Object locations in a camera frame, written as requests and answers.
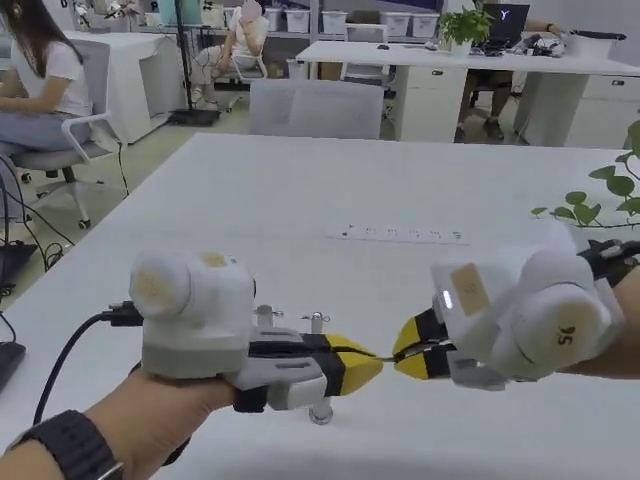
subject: number label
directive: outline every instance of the number label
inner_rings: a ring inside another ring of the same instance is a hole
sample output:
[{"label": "number label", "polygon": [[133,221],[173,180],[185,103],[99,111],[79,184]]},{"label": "number label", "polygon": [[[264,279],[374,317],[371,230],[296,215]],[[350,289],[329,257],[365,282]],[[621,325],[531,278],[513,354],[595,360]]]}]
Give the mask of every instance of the number label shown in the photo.
[{"label": "number label", "polygon": [[561,328],[558,333],[558,345],[571,345],[576,327]]}]

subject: hand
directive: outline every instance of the hand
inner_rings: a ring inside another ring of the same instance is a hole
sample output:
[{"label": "hand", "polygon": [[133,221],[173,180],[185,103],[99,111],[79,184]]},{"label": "hand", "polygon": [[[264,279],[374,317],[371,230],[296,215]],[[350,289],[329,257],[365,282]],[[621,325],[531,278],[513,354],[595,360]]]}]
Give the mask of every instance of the hand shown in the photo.
[{"label": "hand", "polygon": [[220,73],[224,73],[227,70],[229,70],[229,61],[230,61],[230,58],[228,55],[223,55],[222,58],[220,58],[220,61],[218,62],[218,65],[217,65],[217,69]]},{"label": "hand", "polygon": [[125,466],[126,480],[150,478],[214,410],[233,403],[221,380],[163,382],[137,370],[86,415]]}]

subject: gray chair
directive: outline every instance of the gray chair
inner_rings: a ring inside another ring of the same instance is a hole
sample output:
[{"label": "gray chair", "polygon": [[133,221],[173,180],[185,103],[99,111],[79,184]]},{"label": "gray chair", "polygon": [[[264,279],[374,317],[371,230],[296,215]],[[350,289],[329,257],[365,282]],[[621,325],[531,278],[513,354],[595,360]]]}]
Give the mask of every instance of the gray chair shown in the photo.
[{"label": "gray chair", "polygon": [[90,124],[94,132],[101,132],[104,140],[112,143],[113,151],[122,148],[122,142],[107,123],[110,112],[107,110],[107,80],[109,75],[109,45],[98,42],[77,40],[73,42],[84,60],[84,70],[89,88],[89,97],[93,103],[93,115],[65,120],[62,133],[69,141],[68,150],[57,152],[28,151],[11,155],[14,164],[23,169],[36,171],[62,170],[64,181],[48,183],[36,190],[38,201],[31,205],[37,209],[45,203],[56,200],[62,194],[71,195],[80,212],[78,226],[86,229],[91,226],[91,219],[82,203],[82,193],[87,188],[108,188],[124,191],[121,187],[111,187],[101,182],[82,182],[76,179],[73,166],[91,165],[112,155],[112,151],[104,150],[93,141],[80,145],[73,136],[72,127],[79,124]]},{"label": "gray chair", "polygon": [[[347,23],[346,42],[389,43],[386,25]],[[389,83],[389,66],[343,63],[340,79],[347,82],[386,86]]]},{"label": "gray chair", "polygon": [[380,138],[384,89],[330,80],[257,80],[249,133],[281,137]]},{"label": "gray chair", "polygon": [[[249,58],[251,60],[255,60],[256,65],[255,67],[249,69],[249,70],[242,70],[239,66],[238,66],[238,62],[237,60],[239,58]],[[253,55],[233,55],[231,57],[231,62],[232,65],[229,69],[229,71],[223,75],[220,78],[228,78],[228,79],[233,79],[233,80],[237,80],[241,83],[246,83],[251,85],[252,82],[256,81],[256,80],[261,80],[264,78],[267,78],[269,76],[269,73],[267,72],[267,67],[264,64],[264,61],[262,60],[262,51],[260,51],[260,55],[258,55],[257,57],[254,57]],[[240,100],[242,100],[244,98],[245,92],[237,92],[229,101],[229,104],[227,105],[227,112],[231,112],[233,110],[233,107],[235,107],[236,103],[238,103]]]}]

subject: desk drawer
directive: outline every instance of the desk drawer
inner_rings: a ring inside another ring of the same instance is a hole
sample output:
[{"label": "desk drawer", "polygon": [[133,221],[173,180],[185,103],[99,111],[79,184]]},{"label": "desk drawer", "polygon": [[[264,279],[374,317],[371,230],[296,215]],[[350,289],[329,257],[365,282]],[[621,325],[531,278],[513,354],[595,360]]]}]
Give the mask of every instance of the desk drawer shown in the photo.
[{"label": "desk drawer", "polygon": [[407,88],[449,90],[464,88],[467,80],[466,68],[411,67]]},{"label": "desk drawer", "polygon": [[593,100],[640,100],[640,78],[591,75],[582,98]]}]

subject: laptop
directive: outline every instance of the laptop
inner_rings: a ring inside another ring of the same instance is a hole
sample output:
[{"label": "laptop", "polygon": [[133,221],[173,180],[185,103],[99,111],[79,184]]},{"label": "laptop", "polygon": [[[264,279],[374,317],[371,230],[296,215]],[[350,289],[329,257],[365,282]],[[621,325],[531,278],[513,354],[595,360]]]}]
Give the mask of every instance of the laptop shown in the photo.
[{"label": "laptop", "polygon": [[488,44],[512,48],[522,38],[530,5],[488,3],[482,9],[493,17]]}]

